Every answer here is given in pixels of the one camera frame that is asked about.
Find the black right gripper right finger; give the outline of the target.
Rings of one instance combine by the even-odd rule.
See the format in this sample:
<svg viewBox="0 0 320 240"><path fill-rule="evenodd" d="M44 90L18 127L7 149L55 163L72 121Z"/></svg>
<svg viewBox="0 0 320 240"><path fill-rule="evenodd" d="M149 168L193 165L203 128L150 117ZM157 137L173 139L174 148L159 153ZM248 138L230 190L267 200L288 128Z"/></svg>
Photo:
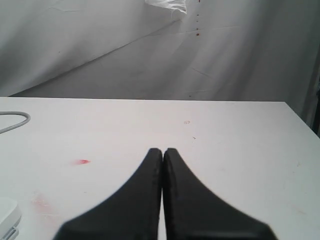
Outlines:
<svg viewBox="0 0 320 240"><path fill-rule="evenodd" d="M168 240L275 240L261 222L229 205L190 170L175 148L163 157L163 207Z"/></svg>

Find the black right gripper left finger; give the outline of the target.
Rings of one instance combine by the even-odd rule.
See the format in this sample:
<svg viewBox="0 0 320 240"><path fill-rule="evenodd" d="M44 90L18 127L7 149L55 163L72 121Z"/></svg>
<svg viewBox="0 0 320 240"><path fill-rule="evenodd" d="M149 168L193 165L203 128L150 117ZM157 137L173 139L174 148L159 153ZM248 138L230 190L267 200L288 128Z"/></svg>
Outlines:
<svg viewBox="0 0 320 240"><path fill-rule="evenodd" d="M162 195L163 155L147 152L140 166L108 199L65 222L56 240L156 240Z"/></svg>

